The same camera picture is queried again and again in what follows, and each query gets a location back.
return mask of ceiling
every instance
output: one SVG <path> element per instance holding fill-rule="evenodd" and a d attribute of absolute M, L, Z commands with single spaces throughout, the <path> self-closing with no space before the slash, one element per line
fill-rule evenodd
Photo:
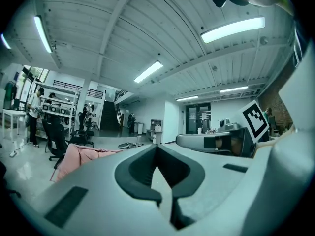
<path fill-rule="evenodd" d="M 53 53 L 46 52 L 34 23 L 43 18 Z M 265 28 L 204 44 L 201 33 L 257 16 Z M 259 95 L 292 54 L 293 20 L 281 8 L 220 9 L 211 0 L 27 0 L 4 33 L 15 63 L 55 70 L 153 97 L 199 95 L 189 103 Z M 133 80 L 156 60 L 163 67 Z M 220 89 L 249 85 L 241 92 Z"/>

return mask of pink blanket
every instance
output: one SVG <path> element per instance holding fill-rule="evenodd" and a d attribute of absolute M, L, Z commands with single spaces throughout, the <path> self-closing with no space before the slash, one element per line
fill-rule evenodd
<path fill-rule="evenodd" d="M 82 164 L 101 157 L 113 155 L 121 151 L 122 150 L 106 150 L 103 148 L 92 148 L 69 144 L 64 155 L 64 159 L 60 164 L 56 182 L 63 178 L 65 175 L 79 168 Z"/>

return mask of staircase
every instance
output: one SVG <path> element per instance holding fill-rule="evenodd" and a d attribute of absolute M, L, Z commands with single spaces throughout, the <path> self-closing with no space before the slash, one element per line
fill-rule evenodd
<path fill-rule="evenodd" d="M 117 114 L 115 111 L 114 102 L 104 101 L 100 129 L 119 131 L 119 124 L 117 121 Z"/>

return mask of brick wall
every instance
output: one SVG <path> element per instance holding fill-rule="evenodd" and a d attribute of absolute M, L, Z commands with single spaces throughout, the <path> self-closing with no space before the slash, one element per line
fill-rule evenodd
<path fill-rule="evenodd" d="M 292 63 L 292 58 L 290 58 L 279 76 L 258 98 L 262 111 L 265 111 L 267 107 L 270 107 L 272 109 L 272 115 L 275 116 L 276 125 L 279 126 L 280 134 L 283 133 L 285 127 L 289 125 L 289 123 L 293 122 L 289 112 L 287 111 L 284 103 L 279 96 L 279 91 L 288 81 L 294 69 L 295 68 Z"/>

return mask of fluorescent light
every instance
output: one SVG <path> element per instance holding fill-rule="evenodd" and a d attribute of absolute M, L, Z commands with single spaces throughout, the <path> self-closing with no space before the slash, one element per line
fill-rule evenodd
<path fill-rule="evenodd" d="M 39 36 L 41 38 L 41 41 L 43 42 L 47 52 L 52 53 L 52 50 L 51 50 L 51 47 L 50 47 L 50 45 L 48 43 L 45 31 L 44 31 L 43 23 L 41 21 L 40 16 L 34 17 L 34 20 L 35 20 L 35 24 L 36 24 Z"/>
<path fill-rule="evenodd" d="M 265 18 L 253 18 L 243 21 L 239 21 L 227 26 L 223 26 L 214 30 L 207 31 L 201 34 L 201 37 L 205 44 L 208 44 L 217 39 L 230 36 L 232 34 L 240 33 L 247 30 L 254 30 L 265 27 Z"/>
<path fill-rule="evenodd" d="M 248 86 L 240 87 L 240 88 L 230 88 L 230 89 L 225 89 L 225 90 L 220 90 L 220 92 L 230 92 L 230 91 L 235 91 L 235 90 L 243 90 L 248 88 Z"/>
<path fill-rule="evenodd" d="M 198 96 L 192 96 L 192 97 L 187 97 L 187 98 L 183 98 L 183 99 L 177 99 L 177 101 L 183 101 L 183 100 L 191 100 L 191 99 L 197 99 Z"/>
<path fill-rule="evenodd" d="M 2 39 L 2 42 L 4 43 L 5 47 L 8 48 L 8 49 L 11 49 L 11 47 L 10 47 L 9 44 L 8 44 L 8 42 L 7 42 L 6 39 L 4 38 L 3 33 L 1 34 L 1 39 Z"/>
<path fill-rule="evenodd" d="M 155 71 L 159 70 L 163 65 L 157 61 L 153 65 L 151 65 L 147 70 L 145 70 L 143 73 L 141 73 L 134 81 L 136 83 L 141 82 L 151 74 L 153 74 Z"/>

